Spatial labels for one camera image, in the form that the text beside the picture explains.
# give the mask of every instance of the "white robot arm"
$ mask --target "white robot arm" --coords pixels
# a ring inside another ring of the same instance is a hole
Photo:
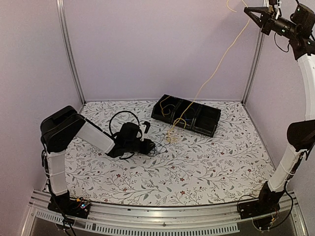
[[[279,210],[279,199],[286,191],[304,157],[308,158],[315,144],[315,41],[312,30],[315,13],[298,3],[291,21],[281,17],[275,8],[279,0],[269,0],[269,7],[246,7],[244,12],[269,35],[271,31],[289,39],[295,59],[302,71],[306,94],[305,121],[293,123],[287,130],[288,145],[273,176],[265,182],[257,201],[238,205],[241,218],[250,218]]]
[[[310,122],[310,133],[312,133],[312,120],[315,119],[315,56],[308,56],[307,54],[301,56],[298,59],[299,67],[302,71],[305,95],[306,95],[306,113],[305,121]],[[288,144],[283,155],[283,158],[274,173],[269,179],[268,186],[273,192],[282,192],[284,190],[284,184],[286,180],[293,176],[295,171],[292,172],[293,167],[298,163],[299,159],[302,158],[302,154],[309,155],[308,149],[301,149],[296,151],[296,148],[292,144]]]
[[[111,121],[116,115],[124,112],[135,116],[138,125],[127,122],[122,125],[119,132],[113,134],[110,128]],[[154,142],[145,138],[149,128],[150,123],[140,124],[136,115],[129,111],[118,112],[112,117],[109,123],[110,134],[78,114],[71,106],[45,119],[40,130],[41,142],[44,146],[42,164],[49,179],[48,187],[52,195],[48,209],[81,218],[86,218],[88,215],[88,202],[81,199],[81,208],[79,208],[78,203],[70,199],[65,181],[65,150],[74,137],[81,138],[115,158],[126,152],[148,154],[155,147]]]

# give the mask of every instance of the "purple wall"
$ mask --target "purple wall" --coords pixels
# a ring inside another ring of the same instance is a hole
[[[315,10],[313,0],[304,0],[302,3]],[[295,8],[295,1],[284,2],[284,16],[288,19]],[[277,42],[286,48],[285,38],[279,36]],[[287,144],[286,130],[292,122],[305,119],[305,106],[303,78],[293,52],[292,50],[287,54],[281,52],[271,34],[264,41],[247,109],[276,166]],[[314,169],[313,153],[307,162],[302,162],[289,185],[295,190],[310,235],[315,235]]]
[[[262,0],[251,0],[262,5]],[[194,98],[245,26],[241,1],[68,0],[69,34],[87,100]],[[200,98],[241,100],[258,29],[251,22]]]
[[[43,186],[39,125],[80,107],[55,1],[0,3],[0,235],[16,236],[33,189]]]

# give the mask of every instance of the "black plastic tray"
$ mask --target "black plastic tray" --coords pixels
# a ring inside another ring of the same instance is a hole
[[[183,111],[190,105],[191,101],[181,98],[164,95],[153,107],[151,117],[163,122],[173,124]],[[210,137],[218,126],[221,110],[194,102],[182,117],[186,121],[180,120],[176,125],[192,130],[197,133],[205,134]]]

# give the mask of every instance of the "table surface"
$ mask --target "table surface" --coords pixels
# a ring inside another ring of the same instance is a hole
[[[73,197],[92,201],[142,206],[183,206],[227,203],[242,195],[256,196],[273,174],[272,162],[239,102],[199,103],[222,110],[213,138],[175,127],[176,143],[165,134],[170,124],[151,118],[156,101],[89,102],[82,115],[108,132],[110,118],[118,111],[132,111],[140,121],[149,121],[149,138],[158,154],[136,154],[131,159],[111,158],[75,138],[66,151],[66,182]],[[118,115],[113,132],[135,121]]]

